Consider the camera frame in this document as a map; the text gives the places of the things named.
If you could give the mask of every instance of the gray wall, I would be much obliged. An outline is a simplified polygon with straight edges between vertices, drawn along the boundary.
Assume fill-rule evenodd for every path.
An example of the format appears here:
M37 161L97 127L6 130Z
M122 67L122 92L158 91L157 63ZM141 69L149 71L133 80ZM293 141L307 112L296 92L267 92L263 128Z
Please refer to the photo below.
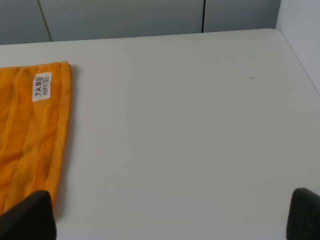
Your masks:
M0 0L0 44L49 42L37 0Z
M274 29L281 0L206 0L205 32Z
M201 33L203 0L40 0L53 41Z

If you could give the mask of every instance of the table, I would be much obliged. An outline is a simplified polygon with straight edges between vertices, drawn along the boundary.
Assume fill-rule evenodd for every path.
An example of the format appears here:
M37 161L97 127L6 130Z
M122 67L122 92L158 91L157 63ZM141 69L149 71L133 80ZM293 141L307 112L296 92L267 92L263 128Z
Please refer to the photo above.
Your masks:
M69 61L58 240L285 239L320 193L320 97L272 29L0 46Z

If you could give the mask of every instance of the white label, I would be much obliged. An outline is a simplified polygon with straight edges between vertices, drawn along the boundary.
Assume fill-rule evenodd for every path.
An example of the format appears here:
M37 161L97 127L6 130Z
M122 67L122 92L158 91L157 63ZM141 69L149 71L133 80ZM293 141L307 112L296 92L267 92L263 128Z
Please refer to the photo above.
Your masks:
M35 75L32 86L32 102L51 97L51 80L51 72L42 72Z

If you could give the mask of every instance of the orange towel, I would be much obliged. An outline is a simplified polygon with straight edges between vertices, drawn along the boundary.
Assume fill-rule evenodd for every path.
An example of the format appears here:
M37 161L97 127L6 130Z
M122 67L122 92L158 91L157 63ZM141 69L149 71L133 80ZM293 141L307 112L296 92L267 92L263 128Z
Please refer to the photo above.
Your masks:
M71 78L66 61L0 68L0 214L37 190L49 191L54 203L70 118ZM47 99L34 100L35 95Z

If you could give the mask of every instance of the towel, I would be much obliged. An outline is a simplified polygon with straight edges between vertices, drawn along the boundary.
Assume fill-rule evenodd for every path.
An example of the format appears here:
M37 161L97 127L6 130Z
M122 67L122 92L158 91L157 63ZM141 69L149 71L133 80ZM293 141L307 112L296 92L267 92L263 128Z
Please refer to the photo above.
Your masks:
M0 68L0 215L37 190L55 202L71 100L66 61Z

